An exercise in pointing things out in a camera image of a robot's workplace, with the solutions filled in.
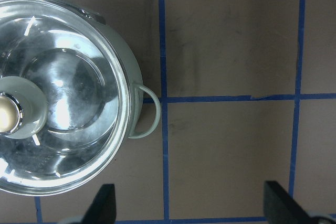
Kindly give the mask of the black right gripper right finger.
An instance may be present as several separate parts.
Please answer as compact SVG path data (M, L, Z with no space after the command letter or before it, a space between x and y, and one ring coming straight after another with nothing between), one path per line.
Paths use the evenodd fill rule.
M266 219L316 219L309 215L276 181L264 182L263 211Z

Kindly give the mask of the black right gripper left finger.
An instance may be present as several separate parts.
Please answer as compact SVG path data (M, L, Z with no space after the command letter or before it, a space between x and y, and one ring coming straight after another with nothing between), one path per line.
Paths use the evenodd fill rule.
M86 211L83 221L115 221L116 217L115 186L103 184Z

